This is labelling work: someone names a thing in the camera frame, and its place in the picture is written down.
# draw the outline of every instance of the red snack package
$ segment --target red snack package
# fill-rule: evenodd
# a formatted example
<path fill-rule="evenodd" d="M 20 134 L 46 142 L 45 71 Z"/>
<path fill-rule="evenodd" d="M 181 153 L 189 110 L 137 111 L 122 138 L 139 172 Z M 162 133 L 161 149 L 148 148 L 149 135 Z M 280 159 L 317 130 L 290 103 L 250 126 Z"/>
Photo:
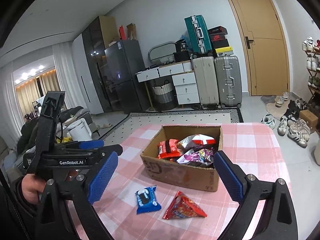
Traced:
<path fill-rule="evenodd" d="M 158 144 L 159 155 L 158 158 L 169 158 L 181 156 L 181 151 L 177 148 L 177 139 L 170 139 L 162 141 Z"/>
<path fill-rule="evenodd" d="M 207 214 L 180 190 L 176 193 L 162 219 L 207 217 Z"/>

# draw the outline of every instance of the white drawer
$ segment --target white drawer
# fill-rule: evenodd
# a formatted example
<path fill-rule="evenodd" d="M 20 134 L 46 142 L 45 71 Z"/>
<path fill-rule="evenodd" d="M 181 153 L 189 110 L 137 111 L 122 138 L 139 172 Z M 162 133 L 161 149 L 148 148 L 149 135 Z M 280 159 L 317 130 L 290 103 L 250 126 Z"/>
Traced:
<path fill-rule="evenodd" d="M 195 83 L 175 86 L 175 89 L 176 89 L 177 95 L 198 93 L 198 87 L 197 87 L 197 84 Z"/>
<path fill-rule="evenodd" d="M 159 68 L 160 77 L 183 73 L 183 72 L 184 72 L 184 70 L 183 70 L 182 63 Z"/>
<path fill-rule="evenodd" d="M 191 68 L 191 62 L 184 62 L 182 63 L 183 64 L 183 69 L 185 72 L 188 72 L 188 71 L 191 71 L 192 68 Z"/>
<path fill-rule="evenodd" d="M 158 69 L 148 69 L 145 71 L 142 71 L 142 73 L 137 74 L 137 78 L 139 82 L 155 79 L 159 77 Z"/>
<path fill-rule="evenodd" d="M 198 93 L 177 95 L 177 98 L 179 105 L 200 103 Z"/>
<path fill-rule="evenodd" d="M 194 72 L 185 73 L 181 75 L 174 75 L 172 76 L 172 80 L 175 86 L 196 83 L 196 77 Z"/>

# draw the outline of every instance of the silver suitcase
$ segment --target silver suitcase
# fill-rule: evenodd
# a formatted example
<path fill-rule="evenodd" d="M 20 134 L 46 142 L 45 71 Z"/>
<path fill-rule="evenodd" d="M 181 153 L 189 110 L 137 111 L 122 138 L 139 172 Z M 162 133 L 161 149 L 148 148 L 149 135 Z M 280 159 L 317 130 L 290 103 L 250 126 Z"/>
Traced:
<path fill-rule="evenodd" d="M 214 59 L 221 107 L 241 107 L 242 85 L 238 57 L 235 55 Z"/>
<path fill-rule="evenodd" d="M 213 57 L 201 57 L 192 60 L 202 105 L 219 104 L 219 92 Z"/>

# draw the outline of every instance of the blue snack package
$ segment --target blue snack package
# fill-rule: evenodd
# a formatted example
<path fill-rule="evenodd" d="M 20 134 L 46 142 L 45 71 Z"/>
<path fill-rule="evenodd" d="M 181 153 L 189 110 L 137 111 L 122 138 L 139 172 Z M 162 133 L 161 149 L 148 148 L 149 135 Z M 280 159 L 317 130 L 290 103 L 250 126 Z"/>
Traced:
<path fill-rule="evenodd" d="M 156 185 L 146 187 L 136 192 L 138 209 L 137 215 L 145 212 L 153 212 L 161 209 L 160 204 L 157 202 L 155 191 Z"/>

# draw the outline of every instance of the plaid tablecloth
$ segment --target plaid tablecloth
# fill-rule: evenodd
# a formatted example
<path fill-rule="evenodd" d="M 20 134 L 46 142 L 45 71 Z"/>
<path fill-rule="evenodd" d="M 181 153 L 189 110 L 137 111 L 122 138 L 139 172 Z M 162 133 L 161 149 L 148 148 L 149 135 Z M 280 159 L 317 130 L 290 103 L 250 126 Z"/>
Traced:
<path fill-rule="evenodd" d="M 259 180 L 276 181 L 283 178 L 290 189 L 287 166 L 272 130 L 259 123 L 222 124 L 223 151 L 246 174 Z M 177 187 L 152 180 L 144 171 L 141 150 L 161 128 L 149 125 L 137 129 L 123 143 L 119 164 L 100 201 L 93 206 L 115 240 L 125 239 L 201 239 L 215 240 L 235 213 L 233 202 L 219 181 L 217 192 L 205 192 Z M 158 212 L 136 214 L 135 192 L 157 185 L 156 198 L 162 209 Z M 196 202 L 208 215 L 206 218 L 163 220 L 162 216 L 178 190 Z M 259 221 L 264 201 L 260 201 L 244 239 L 250 239 Z M 70 207 L 75 217 L 74 208 Z M 81 239 L 88 239 L 79 221 L 74 219 Z"/>

